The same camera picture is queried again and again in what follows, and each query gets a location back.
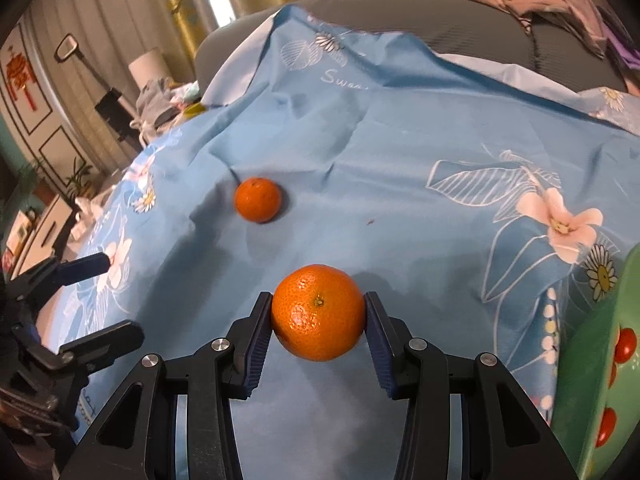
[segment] silver screw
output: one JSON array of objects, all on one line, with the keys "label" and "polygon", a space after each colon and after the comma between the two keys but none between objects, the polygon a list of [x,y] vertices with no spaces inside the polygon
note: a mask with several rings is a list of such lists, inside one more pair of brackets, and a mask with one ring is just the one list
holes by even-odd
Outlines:
[{"label": "silver screw", "polygon": [[142,365],[145,368],[152,368],[160,362],[160,358],[156,354],[145,355],[142,358]]},{"label": "silver screw", "polygon": [[414,337],[413,339],[409,339],[409,348],[411,350],[424,350],[427,348],[427,342],[424,339],[419,337]]},{"label": "silver screw", "polygon": [[230,345],[231,343],[228,339],[224,339],[223,337],[221,337],[212,341],[211,348],[213,348],[216,352],[222,352],[223,350],[229,348]]},{"label": "silver screw", "polygon": [[485,366],[495,366],[498,364],[498,358],[493,354],[485,353],[480,356],[480,362]]},{"label": "silver screw", "polygon": [[47,402],[44,403],[44,407],[48,412],[52,412],[58,407],[58,398],[55,395],[49,396]]}]

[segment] orange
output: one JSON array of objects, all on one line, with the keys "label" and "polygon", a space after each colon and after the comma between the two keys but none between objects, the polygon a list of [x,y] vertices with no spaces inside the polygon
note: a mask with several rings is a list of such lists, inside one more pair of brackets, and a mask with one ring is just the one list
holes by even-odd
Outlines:
[{"label": "orange", "polygon": [[282,205],[282,194],[273,181],[254,176],[238,186],[234,203],[242,218],[263,223],[277,215]]},{"label": "orange", "polygon": [[348,352],[364,322],[362,293],[348,274],[333,267],[302,267],[273,294],[273,331],[284,348],[303,359],[328,361]]}]

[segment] green plate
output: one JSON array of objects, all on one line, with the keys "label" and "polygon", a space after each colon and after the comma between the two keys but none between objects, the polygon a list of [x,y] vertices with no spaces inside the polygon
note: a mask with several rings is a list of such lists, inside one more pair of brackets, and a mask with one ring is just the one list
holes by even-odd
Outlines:
[{"label": "green plate", "polygon": [[[640,245],[633,248],[616,288],[598,304],[562,348],[551,428],[580,477],[600,478],[640,420],[640,353],[617,364],[609,388],[620,328],[640,335]],[[595,447],[605,408],[616,413],[606,443]]]}]

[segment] purple cloth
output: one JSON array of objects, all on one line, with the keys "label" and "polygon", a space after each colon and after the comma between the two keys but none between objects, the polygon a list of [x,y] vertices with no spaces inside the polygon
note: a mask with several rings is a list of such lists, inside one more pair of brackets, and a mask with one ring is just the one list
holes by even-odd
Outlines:
[{"label": "purple cloth", "polygon": [[627,48],[616,36],[616,33],[607,27],[607,25],[604,26],[604,30],[607,38],[616,49],[617,53],[620,54],[622,61],[624,61],[629,68],[633,70],[640,70],[640,52],[634,48]]}]

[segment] white cylinder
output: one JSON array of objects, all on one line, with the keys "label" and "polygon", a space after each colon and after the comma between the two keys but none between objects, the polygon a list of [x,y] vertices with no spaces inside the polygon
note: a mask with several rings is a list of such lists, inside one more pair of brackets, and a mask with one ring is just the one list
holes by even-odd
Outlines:
[{"label": "white cylinder", "polygon": [[141,90],[151,79],[171,77],[169,67],[166,65],[162,53],[157,48],[150,50],[135,61],[129,63],[129,71],[133,79],[136,80],[138,88]]}]

